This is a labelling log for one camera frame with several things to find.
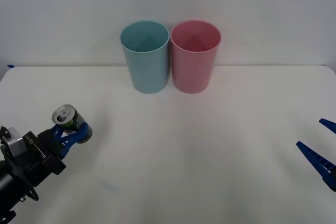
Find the white table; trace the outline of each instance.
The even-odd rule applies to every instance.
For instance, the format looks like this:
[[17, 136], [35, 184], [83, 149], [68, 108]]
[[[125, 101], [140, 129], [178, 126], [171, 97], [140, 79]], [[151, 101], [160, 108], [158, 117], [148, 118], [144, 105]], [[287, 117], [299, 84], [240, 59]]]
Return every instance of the white table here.
[[336, 194], [302, 155], [336, 163], [336, 77], [323, 66], [215, 67], [185, 94], [133, 89], [126, 67], [14, 68], [0, 124], [35, 134], [74, 105], [93, 128], [13, 224], [335, 223]]

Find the white wall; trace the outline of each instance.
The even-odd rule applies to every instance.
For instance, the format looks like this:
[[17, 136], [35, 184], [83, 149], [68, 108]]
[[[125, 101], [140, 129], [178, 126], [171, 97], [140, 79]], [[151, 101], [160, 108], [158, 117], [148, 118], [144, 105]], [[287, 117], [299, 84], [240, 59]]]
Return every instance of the white wall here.
[[335, 66], [335, 0], [0, 0], [0, 63], [114, 65], [119, 34], [201, 18], [224, 35], [218, 64]]

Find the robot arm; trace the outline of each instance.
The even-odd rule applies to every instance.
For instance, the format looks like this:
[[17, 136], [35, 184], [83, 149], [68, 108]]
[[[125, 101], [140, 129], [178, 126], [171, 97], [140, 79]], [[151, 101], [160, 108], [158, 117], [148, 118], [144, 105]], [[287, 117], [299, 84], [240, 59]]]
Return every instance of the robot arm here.
[[89, 125], [61, 137], [64, 130], [55, 125], [37, 136], [28, 132], [23, 137], [13, 128], [0, 128], [0, 224], [9, 223], [15, 216], [11, 209], [26, 197], [38, 200], [35, 187], [51, 173], [60, 174], [65, 168], [61, 161], [69, 149], [88, 136]]

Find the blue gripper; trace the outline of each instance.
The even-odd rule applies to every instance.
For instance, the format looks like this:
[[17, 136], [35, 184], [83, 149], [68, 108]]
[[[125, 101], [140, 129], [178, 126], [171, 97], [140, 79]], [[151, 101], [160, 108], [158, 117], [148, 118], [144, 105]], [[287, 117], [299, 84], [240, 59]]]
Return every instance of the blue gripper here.
[[84, 123], [78, 132], [64, 137], [62, 137], [64, 130], [61, 127], [55, 125], [50, 130], [54, 135], [55, 140], [63, 145], [63, 149], [59, 152], [59, 155], [65, 157], [74, 144], [82, 141], [87, 136], [89, 125]]

